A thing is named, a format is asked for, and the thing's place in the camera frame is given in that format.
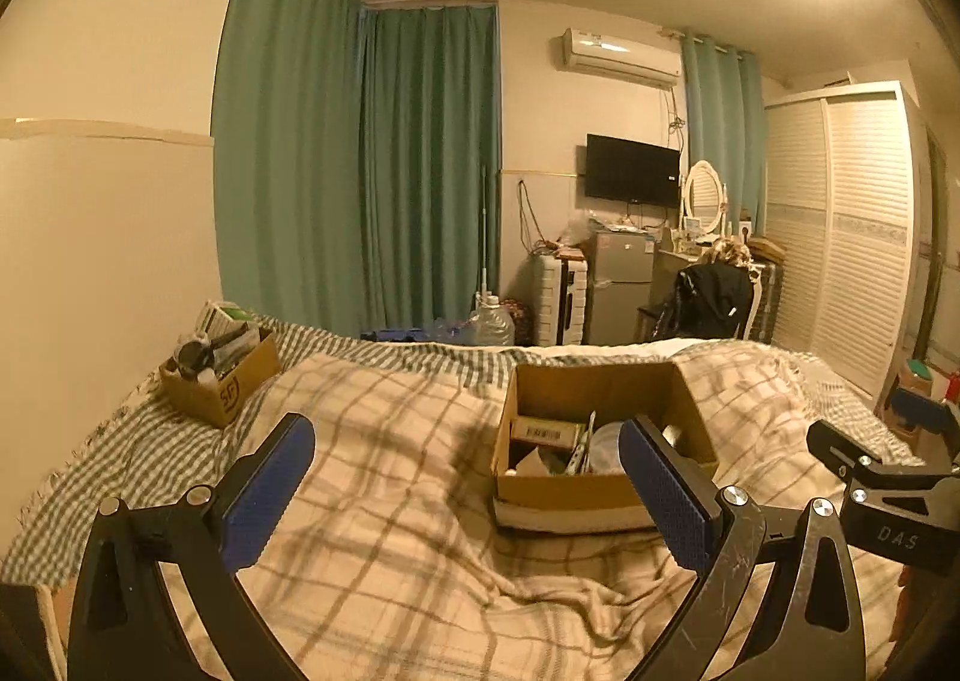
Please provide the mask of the black bag on chair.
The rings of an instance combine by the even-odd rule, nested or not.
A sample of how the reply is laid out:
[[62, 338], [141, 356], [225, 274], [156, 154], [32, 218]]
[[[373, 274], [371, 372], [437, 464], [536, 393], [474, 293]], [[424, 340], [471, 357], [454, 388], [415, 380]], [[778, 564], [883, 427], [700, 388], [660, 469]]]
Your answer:
[[693, 263], [675, 275], [656, 337], [730, 340], [748, 332], [754, 287], [747, 268]]

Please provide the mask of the green curtain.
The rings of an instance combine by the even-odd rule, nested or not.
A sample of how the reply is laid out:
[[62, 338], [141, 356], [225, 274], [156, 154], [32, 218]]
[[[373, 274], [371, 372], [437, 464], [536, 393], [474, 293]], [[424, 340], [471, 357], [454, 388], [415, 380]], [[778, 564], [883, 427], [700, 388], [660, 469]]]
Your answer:
[[500, 41], [490, 4], [229, 0], [224, 295], [340, 335], [467, 317], [500, 260]]
[[713, 37], [680, 39], [690, 161], [709, 161], [727, 188], [729, 221], [765, 223], [766, 122], [760, 60]]

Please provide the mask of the green curtain left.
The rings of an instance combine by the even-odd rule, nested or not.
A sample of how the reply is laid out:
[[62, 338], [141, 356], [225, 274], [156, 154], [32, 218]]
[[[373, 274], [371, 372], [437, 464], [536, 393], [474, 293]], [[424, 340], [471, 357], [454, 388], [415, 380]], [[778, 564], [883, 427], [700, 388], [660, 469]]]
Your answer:
[[224, 295], [340, 335], [467, 317], [500, 260], [500, 41], [490, 4], [229, 0]]

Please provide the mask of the large open cardboard box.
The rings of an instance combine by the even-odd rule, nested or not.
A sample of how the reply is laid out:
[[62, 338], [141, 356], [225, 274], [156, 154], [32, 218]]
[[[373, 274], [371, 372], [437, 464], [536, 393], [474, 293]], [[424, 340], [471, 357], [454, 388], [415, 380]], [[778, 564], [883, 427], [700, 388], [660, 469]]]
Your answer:
[[622, 426], [636, 418], [716, 473], [703, 416], [672, 362], [516, 367], [491, 457], [496, 523], [551, 535], [651, 527], [619, 454]]

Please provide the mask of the large clear water jug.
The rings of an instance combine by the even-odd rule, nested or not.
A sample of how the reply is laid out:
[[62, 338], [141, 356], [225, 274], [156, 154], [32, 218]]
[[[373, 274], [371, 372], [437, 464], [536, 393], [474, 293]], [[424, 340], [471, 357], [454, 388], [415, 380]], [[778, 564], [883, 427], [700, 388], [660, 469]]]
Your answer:
[[469, 317], [470, 338], [475, 346], [512, 346], [514, 322], [500, 298], [490, 291], [478, 291]]

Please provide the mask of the plaid beige blanket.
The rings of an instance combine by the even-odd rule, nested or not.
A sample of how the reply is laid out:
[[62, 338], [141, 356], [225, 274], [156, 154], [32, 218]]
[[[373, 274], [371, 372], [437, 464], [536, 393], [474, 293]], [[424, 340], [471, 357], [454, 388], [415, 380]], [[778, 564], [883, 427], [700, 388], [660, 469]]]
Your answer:
[[[916, 465], [814, 356], [697, 341], [682, 372], [718, 456], [716, 481], [804, 507], [841, 499], [807, 452], [816, 419], [885, 463]], [[656, 532], [544, 536], [496, 525], [491, 457], [506, 385], [314, 356], [257, 416], [249, 454], [286, 411], [316, 429], [313, 463], [241, 582], [308, 679], [623, 679], [693, 575]]]

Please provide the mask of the black wall television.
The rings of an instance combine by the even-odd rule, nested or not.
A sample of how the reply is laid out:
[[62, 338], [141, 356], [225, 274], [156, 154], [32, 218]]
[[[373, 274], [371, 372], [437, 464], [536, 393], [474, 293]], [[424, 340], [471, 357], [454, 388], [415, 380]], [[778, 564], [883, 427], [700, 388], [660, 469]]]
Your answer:
[[677, 208], [680, 151], [589, 133], [583, 179], [591, 199]]

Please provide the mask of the light blue plastic hanger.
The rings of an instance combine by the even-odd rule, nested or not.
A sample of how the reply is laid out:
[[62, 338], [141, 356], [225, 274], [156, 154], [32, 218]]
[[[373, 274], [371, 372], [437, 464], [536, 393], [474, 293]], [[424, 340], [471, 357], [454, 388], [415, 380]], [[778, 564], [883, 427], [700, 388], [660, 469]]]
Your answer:
[[565, 466], [566, 476], [585, 475], [589, 472], [590, 444], [592, 444], [592, 436], [594, 436], [594, 429], [596, 429], [596, 418], [596, 411], [592, 411], [586, 426], [581, 429], [576, 444], [574, 444], [573, 452], [571, 452], [571, 457], [569, 457]]

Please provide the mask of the small brown cardboard package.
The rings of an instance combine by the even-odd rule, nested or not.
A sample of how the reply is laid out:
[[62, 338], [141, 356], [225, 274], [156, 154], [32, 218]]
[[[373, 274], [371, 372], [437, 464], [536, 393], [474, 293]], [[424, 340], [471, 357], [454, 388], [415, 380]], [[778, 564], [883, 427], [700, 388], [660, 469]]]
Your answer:
[[585, 430], [582, 424], [573, 421], [518, 416], [512, 420], [509, 438], [519, 444], [571, 452]]

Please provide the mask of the green curtain right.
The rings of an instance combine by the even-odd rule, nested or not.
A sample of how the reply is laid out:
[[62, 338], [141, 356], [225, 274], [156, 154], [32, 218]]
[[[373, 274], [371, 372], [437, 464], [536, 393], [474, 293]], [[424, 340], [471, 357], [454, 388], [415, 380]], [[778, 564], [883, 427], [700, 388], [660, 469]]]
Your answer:
[[709, 161], [727, 188], [729, 221], [765, 223], [766, 122], [760, 60], [713, 37], [680, 39], [690, 161]]

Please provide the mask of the small cardboard box with clutter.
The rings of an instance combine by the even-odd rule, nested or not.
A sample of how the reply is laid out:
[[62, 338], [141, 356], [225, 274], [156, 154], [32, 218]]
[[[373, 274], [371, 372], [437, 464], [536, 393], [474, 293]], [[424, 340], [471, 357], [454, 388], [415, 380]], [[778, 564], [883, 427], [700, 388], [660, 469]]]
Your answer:
[[161, 387], [185, 416], [224, 429], [280, 372], [277, 329], [229, 301], [206, 301], [160, 366]]

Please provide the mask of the white suitcase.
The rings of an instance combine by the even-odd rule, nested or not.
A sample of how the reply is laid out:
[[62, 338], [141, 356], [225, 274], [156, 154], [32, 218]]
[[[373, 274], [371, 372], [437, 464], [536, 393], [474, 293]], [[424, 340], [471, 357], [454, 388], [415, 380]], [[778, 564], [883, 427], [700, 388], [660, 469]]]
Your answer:
[[587, 262], [583, 257], [535, 255], [532, 309], [537, 346], [583, 343], [586, 301]]

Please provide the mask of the small stool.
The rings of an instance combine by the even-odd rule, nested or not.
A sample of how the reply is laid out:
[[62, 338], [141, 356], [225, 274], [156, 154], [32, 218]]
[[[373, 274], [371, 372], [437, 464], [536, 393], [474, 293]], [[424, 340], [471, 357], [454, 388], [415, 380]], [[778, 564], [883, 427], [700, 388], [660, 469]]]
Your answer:
[[884, 411], [882, 418], [892, 429], [905, 429], [907, 433], [912, 433], [916, 429], [914, 422], [908, 421], [900, 411], [893, 408], [893, 395], [898, 388], [906, 388], [915, 394], [929, 397], [932, 390], [932, 374], [929, 367], [923, 361], [907, 358], [900, 362], [896, 368], [895, 377], [890, 385], [884, 400]]

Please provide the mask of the green checkered bed sheet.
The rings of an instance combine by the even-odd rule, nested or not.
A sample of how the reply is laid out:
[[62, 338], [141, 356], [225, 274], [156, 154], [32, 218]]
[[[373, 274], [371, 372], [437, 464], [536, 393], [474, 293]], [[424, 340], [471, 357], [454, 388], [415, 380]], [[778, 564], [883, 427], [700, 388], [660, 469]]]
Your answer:
[[233, 424], [218, 429], [174, 410], [160, 374], [151, 372], [25, 502], [20, 528], [2, 553], [3, 582], [57, 589], [75, 575], [101, 497], [119, 496], [133, 507], [148, 507], [178, 497], [203, 478], [223, 475], [241, 455], [257, 416], [285, 394], [295, 369], [314, 356], [444, 377], [484, 397], [505, 387], [519, 364], [663, 361], [683, 349], [672, 340], [551, 348], [374, 343], [272, 317], [263, 323], [277, 335], [280, 372], [254, 390]]

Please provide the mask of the white oval vanity mirror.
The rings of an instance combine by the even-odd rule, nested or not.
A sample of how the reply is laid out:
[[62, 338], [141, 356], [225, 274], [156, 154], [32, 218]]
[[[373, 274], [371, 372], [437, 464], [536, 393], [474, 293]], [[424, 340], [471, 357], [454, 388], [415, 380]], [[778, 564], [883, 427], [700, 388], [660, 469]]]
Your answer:
[[682, 188], [682, 229], [692, 236], [719, 236], [726, 226], [726, 184], [709, 161], [699, 160], [685, 176]]

